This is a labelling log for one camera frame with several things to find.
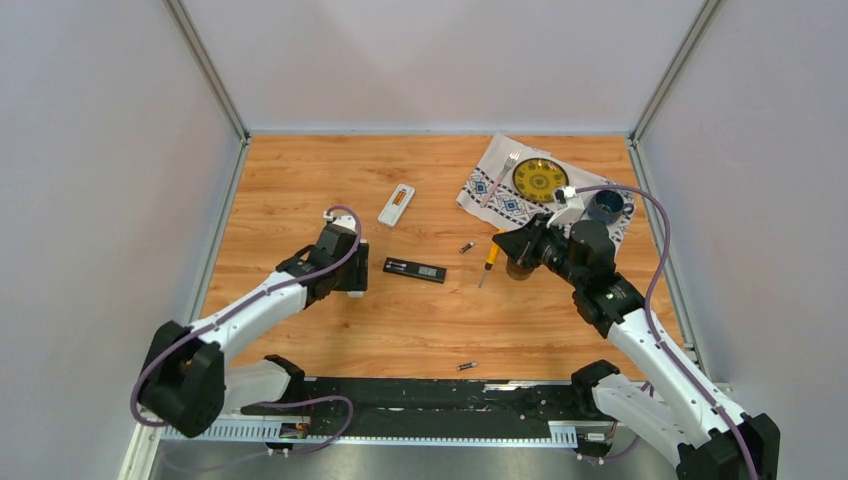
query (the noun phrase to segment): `white remote control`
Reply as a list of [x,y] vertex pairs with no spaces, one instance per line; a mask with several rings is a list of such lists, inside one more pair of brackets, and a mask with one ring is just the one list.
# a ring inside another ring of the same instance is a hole
[[389,201],[386,202],[386,206],[383,207],[383,211],[380,212],[380,216],[377,217],[377,221],[390,227],[397,225],[398,220],[400,220],[400,216],[403,214],[404,210],[406,210],[406,206],[409,205],[409,201],[412,200],[412,196],[414,194],[415,189],[409,185],[404,185],[402,183],[398,185],[395,189],[395,193],[389,197]]

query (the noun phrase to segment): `cup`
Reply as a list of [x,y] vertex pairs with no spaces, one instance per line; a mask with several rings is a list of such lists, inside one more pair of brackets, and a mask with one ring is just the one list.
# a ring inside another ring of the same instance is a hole
[[599,190],[589,201],[586,214],[592,220],[604,225],[612,225],[622,214],[633,213],[634,208],[632,203],[626,202],[624,197],[615,190]]

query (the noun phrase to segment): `wooden table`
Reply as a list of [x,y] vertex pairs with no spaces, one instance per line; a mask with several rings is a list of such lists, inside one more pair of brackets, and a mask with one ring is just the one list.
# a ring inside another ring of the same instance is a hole
[[[635,185],[621,137],[514,137],[562,161]],[[568,379],[604,358],[631,379],[644,376],[577,315],[571,287],[546,269],[525,282],[507,277],[505,259],[477,283],[496,229],[455,204],[488,136],[256,137],[224,234],[204,315],[262,282],[281,260],[314,243],[331,205],[352,207],[371,244],[362,299],[334,293],[287,318],[235,364],[279,354],[307,375],[416,378]],[[377,215],[398,183],[415,197],[395,228]],[[474,241],[477,246],[459,253]],[[446,267],[444,284],[382,272],[387,256]],[[644,207],[617,257],[619,271],[645,291],[657,266]],[[654,309],[680,332],[665,283]],[[475,369],[456,366],[476,361]]]

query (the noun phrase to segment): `robotic arm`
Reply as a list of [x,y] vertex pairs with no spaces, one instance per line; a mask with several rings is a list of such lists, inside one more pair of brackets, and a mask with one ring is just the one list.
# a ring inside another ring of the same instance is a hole
[[[615,245],[606,226],[577,221],[566,237],[563,218],[569,211],[582,211],[582,205],[570,209],[566,198],[560,195],[558,200],[566,205],[557,213],[536,214],[524,227],[493,237],[508,257],[507,273],[524,280],[544,265],[572,285],[580,316],[633,360],[665,400],[664,405],[650,398],[615,366],[600,361],[572,375],[587,408],[630,426],[676,467],[681,479],[749,478],[725,414],[741,433],[759,478],[774,479],[780,442],[774,422],[765,414],[746,414],[689,361],[661,326],[659,338],[653,335],[644,297],[615,271]],[[691,378],[708,390],[715,407]]]
[[[286,360],[269,356],[255,365],[225,367],[265,331],[330,292],[361,297],[368,288],[368,244],[364,240],[357,244],[356,220],[327,214],[325,219],[315,245],[281,262],[241,299],[185,327],[173,321],[162,325],[142,371],[152,363],[158,365],[143,379],[138,403],[191,438],[203,433],[222,411],[282,398],[292,377],[303,376]],[[353,255],[348,255],[353,248]],[[336,268],[314,275],[345,256],[349,258]],[[185,342],[193,334],[196,337]],[[166,353],[179,342],[184,343]]]

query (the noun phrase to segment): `silver fork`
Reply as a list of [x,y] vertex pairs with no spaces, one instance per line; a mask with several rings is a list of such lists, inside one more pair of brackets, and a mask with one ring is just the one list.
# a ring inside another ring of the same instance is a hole
[[510,170],[515,168],[515,162],[518,161],[518,157],[520,156],[521,150],[515,150],[509,154],[509,156],[506,158],[506,163],[504,163],[504,168],[503,170],[501,170],[500,175],[498,175],[498,178],[496,178],[495,181],[492,183],[492,187],[489,189],[488,192],[486,192],[486,196],[483,197],[483,200],[480,201],[480,208],[486,208],[486,205],[489,203],[489,199],[492,198],[492,195],[494,195],[495,190],[498,189],[506,174],[509,173]]

